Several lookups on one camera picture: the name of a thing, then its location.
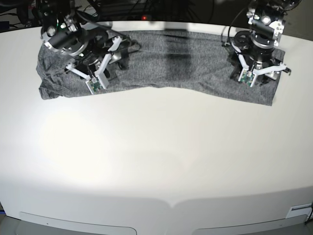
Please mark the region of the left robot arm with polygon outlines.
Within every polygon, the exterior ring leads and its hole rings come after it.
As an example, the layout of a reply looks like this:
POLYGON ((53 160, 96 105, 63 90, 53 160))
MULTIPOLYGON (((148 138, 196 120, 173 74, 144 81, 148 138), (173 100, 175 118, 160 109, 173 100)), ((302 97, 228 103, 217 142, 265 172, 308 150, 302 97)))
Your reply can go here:
POLYGON ((248 30, 227 36, 226 46, 233 49, 239 62, 238 82, 250 87, 276 81, 291 70, 273 56, 285 30, 284 17, 300 4, 298 0, 253 0, 243 8, 248 30))

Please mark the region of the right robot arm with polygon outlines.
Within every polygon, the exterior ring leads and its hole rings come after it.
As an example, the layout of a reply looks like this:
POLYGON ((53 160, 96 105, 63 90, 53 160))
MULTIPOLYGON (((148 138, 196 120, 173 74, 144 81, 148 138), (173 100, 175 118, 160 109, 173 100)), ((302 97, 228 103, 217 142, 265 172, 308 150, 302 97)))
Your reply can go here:
POLYGON ((92 83, 106 83, 110 77, 107 67, 117 64, 120 70, 127 70, 129 48, 138 43, 98 23, 100 11, 95 1, 89 3, 96 16, 79 10, 73 0, 39 1, 41 40, 49 50, 72 59, 65 65, 66 73, 92 83))

